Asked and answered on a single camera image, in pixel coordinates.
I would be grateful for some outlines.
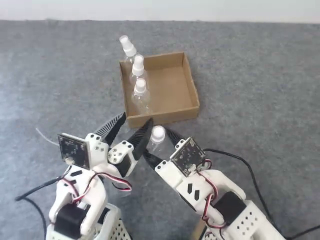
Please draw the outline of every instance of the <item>bottle cap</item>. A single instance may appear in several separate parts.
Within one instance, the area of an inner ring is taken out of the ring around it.
[[[154,126],[152,128],[150,140],[155,144],[160,144],[165,140],[166,130],[163,126]]]
[[[134,57],[132,65],[132,74],[135,76],[141,76],[145,72],[144,57],[140,54]]]
[[[133,57],[137,53],[135,46],[131,43],[128,36],[121,36],[119,41],[122,44],[123,51],[127,57]]]
[[[143,94],[146,90],[147,90],[146,80],[144,80],[143,78],[138,78],[138,79],[135,81],[134,93],[137,94],[137,95],[141,95],[141,94]]]

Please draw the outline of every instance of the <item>red wire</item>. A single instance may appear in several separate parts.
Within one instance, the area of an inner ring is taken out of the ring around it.
[[[205,206],[204,206],[204,210],[203,210],[203,214],[202,214],[202,220],[205,221],[205,223],[207,224],[207,226],[209,228],[221,229],[226,225],[226,223],[224,223],[223,225],[212,225],[212,224],[209,223],[209,217],[207,216],[207,212],[208,212],[208,208],[209,208],[210,202],[215,200],[218,197],[218,188],[212,181],[210,181],[208,178],[206,178],[202,173],[200,173],[199,171],[196,171],[196,172],[197,172],[198,175],[202,176],[205,179],[205,181],[207,183],[209,183],[211,185],[211,187],[213,188],[213,193],[210,193],[206,197]]]
[[[67,184],[69,184],[72,187],[73,191],[75,192],[76,197],[79,197],[79,192],[76,189],[76,187],[73,185],[73,183],[70,182],[69,180],[65,179],[65,178],[62,178],[62,180],[65,181]]]
[[[124,187],[124,188],[120,188],[120,187],[117,187],[115,185],[113,185],[116,189],[119,189],[121,191],[131,191],[132,190],[132,185],[130,184],[130,182],[128,182],[127,180],[124,180],[122,178],[119,178],[119,177],[116,177],[116,176],[112,176],[106,172],[96,172],[90,179],[89,179],[89,182],[84,190],[84,193],[88,190],[89,186],[90,186],[90,183],[92,182],[92,180],[96,177],[96,176],[99,176],[99,175],[104,175],[104,176],[107,176],[109,179],[111,180],[114,180],[116,182],[120,182],[122,184],[125,184],[127,185],[128,187]],[[77,203],[78,201],[80,201],[85,195],[81,196],[80,198],[78,198],[76,201],[74,201],[74,203]]]

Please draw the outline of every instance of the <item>clear plastic bottle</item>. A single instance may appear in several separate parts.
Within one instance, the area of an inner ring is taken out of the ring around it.
[[[128,36],[123,35],[119,38],[119,41],[122,45],[123,51],[125,53],[124,61],[130,64],[134,63],[137,50],[135,46],[131,43]]]
[[[150,110],[150,93],[147,89],[146,80],[138,78],[134,85],[131,100],[137,108],[139,115],[149,114]]]
[[[145,81],[148,81],[147,78],[148,76],[144,66],[144,57],[140,54],[137,54],[134,57],[132,71],[129,77],[130,83],[134,86],[137,79],[144,79]]]
[[[163,126],[154,126],[152,128],[150,141],[146,147],[149,153],[159,157],[159,153],[163,150],[162,143],[166,138],[166,130]]]

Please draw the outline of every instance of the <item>cardboard tray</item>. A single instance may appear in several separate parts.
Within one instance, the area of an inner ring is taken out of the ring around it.
[[[148,76],[152,113],[138,115],[136,106],[131,101],[134,88],[129,81],[131,65],[120,62],[125,112],[130,128],[141,127],[150,117],[159,125],[198,116],[198,93],[184,52],[145,57],[144,68]]]

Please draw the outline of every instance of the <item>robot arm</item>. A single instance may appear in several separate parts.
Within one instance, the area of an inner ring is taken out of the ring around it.
[[[168,131],[175,146],[169,160],[148,151],[144,158],[157,174],[206,222],[203,240],[284,240],[245,192],[221,171],[199,170],[205,154],[189,137]]]
[[[130,239],[120,210],[108,203],[102,178],[126,184],[120,190],[131,190],[130,183],[123,178],[131,174],[146,149],[153,120],[148,120],[128,140],[110,147],[125,120],[126,115],[120,114],[85,139],[66,133],[58,136],[62,160],[70,169],[57,183],[46,240],[109,239],[118,228],[123,239]]]

